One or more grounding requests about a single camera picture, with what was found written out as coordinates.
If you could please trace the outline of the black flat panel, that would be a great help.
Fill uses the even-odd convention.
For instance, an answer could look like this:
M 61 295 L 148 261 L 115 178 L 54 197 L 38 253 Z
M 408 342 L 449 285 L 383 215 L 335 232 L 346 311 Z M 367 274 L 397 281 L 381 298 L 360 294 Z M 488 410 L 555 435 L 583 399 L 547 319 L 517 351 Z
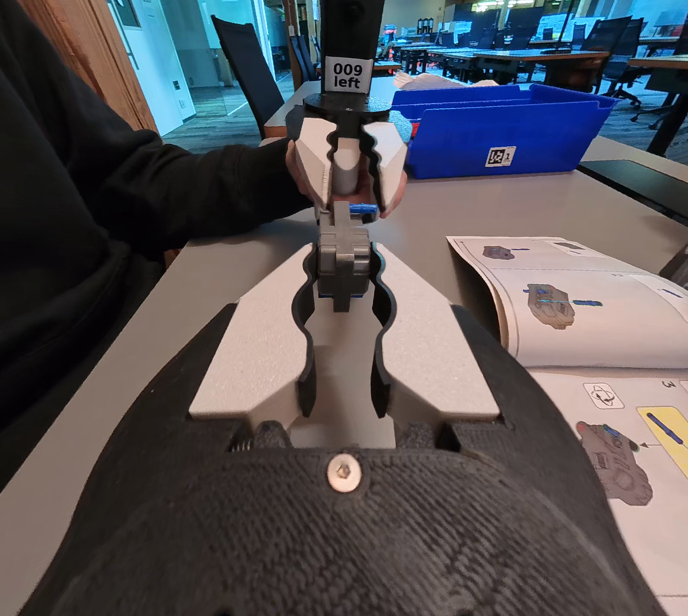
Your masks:
M 687 182 L 631 160 L 582 162 L 577 170 L 687 225 Z

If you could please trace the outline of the wooden desk with black leg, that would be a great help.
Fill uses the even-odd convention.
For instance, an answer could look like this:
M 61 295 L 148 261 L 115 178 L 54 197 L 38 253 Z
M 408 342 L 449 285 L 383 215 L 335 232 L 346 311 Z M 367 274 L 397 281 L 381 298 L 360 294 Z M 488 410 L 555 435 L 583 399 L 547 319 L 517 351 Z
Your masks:
M 650 69 L 648 85 L 652 89 L 676 95 L 675 103 L 648 147 L 649 153 L 664 157 L 687 116 L 687 55 L 632 58 L 629 66 Z

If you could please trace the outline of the grey desk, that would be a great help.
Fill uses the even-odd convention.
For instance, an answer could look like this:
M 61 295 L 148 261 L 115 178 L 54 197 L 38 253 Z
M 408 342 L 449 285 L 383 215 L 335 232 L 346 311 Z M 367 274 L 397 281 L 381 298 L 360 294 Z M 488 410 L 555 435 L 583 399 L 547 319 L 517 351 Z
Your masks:
M 652 273 L 687 227 L 573 171 L 412 181 L 372 226 L 381 242 L 453 303 L 487 323 L 488 302 L 445 237 L 561 235 Z M 183 250 L 1 492 L 1 614 L 24 606 L 57 552 L 105 443 L 154 376 L 227 303 L 307 242 L 313 211 Z

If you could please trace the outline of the person's left forearm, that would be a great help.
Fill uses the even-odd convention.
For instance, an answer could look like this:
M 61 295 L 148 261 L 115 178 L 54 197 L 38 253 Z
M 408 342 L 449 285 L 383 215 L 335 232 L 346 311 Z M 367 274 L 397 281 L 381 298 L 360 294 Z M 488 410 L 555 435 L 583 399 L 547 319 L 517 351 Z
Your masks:
M 288 161 L 293 144 L 229 146 L 194 155 L 161 142 L 140 147 L 108 178 L 107 225 L 151 255 L 191 240 L 228 237 L 312 207 Z

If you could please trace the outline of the building instruction booklet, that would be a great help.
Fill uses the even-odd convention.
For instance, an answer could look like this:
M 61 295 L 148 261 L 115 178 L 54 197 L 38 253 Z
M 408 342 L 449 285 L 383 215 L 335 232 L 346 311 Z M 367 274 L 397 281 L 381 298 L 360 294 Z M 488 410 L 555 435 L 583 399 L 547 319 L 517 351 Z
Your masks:
M 668 615 L 687 614 L 687 291 L 561 237 L 448 236 L 563 414 Z

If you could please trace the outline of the black office chair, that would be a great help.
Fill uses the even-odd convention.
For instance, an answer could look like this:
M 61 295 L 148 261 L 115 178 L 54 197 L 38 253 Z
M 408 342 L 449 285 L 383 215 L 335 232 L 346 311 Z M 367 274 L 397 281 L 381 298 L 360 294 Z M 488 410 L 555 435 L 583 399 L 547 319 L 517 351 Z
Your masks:
M 598 20 L 594 24 L 580 51 L 609 53 L 594 81 L 595 94 L 598 94 L 603 78 L 607 78 L 610 87 L 605 96 L 628 99 L 632 106 L 641 105 L 641 101 L 625 91 L 623 85 L 631 86 L 639 77 L 639 71 L 629 70 L 628 62 L 636 57 L 644 26 L 644 18 L 632 19 L 630 16 Z

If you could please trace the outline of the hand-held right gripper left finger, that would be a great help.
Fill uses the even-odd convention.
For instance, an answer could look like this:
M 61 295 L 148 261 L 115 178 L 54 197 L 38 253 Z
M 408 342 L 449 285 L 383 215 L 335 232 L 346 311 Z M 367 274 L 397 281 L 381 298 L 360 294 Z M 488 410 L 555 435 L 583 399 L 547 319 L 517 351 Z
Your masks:
M 293 422 L 316 400 L 316 246 L 300 248 L 241 297 L 189 408 L 195 419 Z

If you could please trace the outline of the blue plastic bin with tag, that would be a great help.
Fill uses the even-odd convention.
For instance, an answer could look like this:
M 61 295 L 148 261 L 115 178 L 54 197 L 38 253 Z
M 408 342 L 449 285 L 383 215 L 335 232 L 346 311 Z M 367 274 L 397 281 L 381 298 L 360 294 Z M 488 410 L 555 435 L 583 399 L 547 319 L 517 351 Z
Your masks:
M 573 171 L 611 108 L 584 101 L 427 110 L 406 165 L 417 180 Z

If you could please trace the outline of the white glass door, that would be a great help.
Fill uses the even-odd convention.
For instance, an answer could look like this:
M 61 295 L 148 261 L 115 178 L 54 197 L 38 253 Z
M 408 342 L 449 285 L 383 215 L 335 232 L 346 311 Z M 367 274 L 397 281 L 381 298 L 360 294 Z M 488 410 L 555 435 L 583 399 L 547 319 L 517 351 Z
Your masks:
M 106 0 L 157 131 L 165 136 L 195 114 L 160 0 Z

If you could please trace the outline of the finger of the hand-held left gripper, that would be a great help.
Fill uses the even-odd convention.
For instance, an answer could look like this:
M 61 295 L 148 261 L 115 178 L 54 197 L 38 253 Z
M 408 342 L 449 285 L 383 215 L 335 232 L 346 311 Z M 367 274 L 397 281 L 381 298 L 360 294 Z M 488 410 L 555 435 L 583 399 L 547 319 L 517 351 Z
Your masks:
M 304 118 L 295 142 L 295 178 L 299 189 L 321 212 L 331 211 L 336 124 L 323 118 Z
M 361 152 L 368 158 L 372 192 L 381 214 L 393 209 L 404 172 L 407 144 L 390 121 L 361 127 Z

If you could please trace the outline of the person in black sleeve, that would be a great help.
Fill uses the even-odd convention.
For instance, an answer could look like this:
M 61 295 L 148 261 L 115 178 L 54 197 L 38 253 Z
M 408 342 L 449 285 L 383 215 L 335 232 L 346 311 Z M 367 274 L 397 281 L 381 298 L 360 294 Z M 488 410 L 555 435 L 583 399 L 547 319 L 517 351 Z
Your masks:
M 87 118 L 128 128 L 16 0 L 1 0 L 1 488 L 89 376 L 184 234 L 147 235 L 90 211 L 68 169 Z

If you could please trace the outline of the person's left hand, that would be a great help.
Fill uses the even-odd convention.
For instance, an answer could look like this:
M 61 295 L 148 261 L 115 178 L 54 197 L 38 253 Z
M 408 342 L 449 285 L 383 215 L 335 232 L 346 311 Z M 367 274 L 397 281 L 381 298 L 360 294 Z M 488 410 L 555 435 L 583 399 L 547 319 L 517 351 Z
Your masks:
M 298 191 L 305 195 L 311 202 L 316 203 L 315 191 L 310 186 L 307 179 L 302 173 L 301 167 L 297 160 L 298 154 L 295 146 L 295 142 L 288 141 L 288 148 L 286 152 L 286 166 L 289 174 L 295 181 Z M 372 176 L 368 172 L 369 158 L 363 154 L 360 155 L 358 162 L 358 181 L 357 190 L 347 196 L 341 196 L 337 194 L 332 195 L 332 200 L 344 200 L 353 204 L 372 204 L 373 202 L 373 181 Z M 381 217 L 384 219 L 391 215 L 391 212 L 400 204 L 407 186 L 407 173 L 402 171 L 400 181 L 398 184 L 395 196 L 390 203 L 390 206 L 385 212 L 382 212 Z

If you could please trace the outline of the grey toy motor block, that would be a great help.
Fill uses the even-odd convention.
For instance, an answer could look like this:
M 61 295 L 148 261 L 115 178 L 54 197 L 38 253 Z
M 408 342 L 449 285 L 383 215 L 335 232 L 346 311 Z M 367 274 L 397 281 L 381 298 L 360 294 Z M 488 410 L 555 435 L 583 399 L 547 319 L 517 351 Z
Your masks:
M 317 289 L 331 298 L 334 312 L 348 312 L 352 298 L 365 295 L 369 285 L 370 241 L 358 205 L 339 200 L 323 211 L 317 246 Z

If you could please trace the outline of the row of background desks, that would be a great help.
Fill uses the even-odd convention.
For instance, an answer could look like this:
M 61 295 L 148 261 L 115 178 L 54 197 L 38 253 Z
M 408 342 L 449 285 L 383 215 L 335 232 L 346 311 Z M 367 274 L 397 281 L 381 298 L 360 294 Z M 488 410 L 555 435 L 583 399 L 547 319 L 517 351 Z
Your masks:
M 491 78 L 500 84 L 517 82 L 520 73 L 532 80 L 537 66 L 545 68 L 545 85 L 589 93 L 608 52 L 568 49 L 487 50 L 429 45 L 396 46 L 394 56 L 412 74 L 425 72 L 430 62 L 440 65 L 445 77 L 458 80 Z

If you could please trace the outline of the black mesh chair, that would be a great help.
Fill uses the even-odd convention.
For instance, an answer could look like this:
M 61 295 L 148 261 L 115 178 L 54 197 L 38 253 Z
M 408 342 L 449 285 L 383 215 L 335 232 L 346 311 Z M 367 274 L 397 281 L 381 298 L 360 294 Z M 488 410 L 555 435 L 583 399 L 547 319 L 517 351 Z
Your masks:
M 250 23 L 231 23 L 215 15 L 211 15 L 211 21 L 221 49 L 253 112 L 261 137 L 265 139 L 265 123 L 282 107 L 284 100 L 263 56 L 254 27 Z

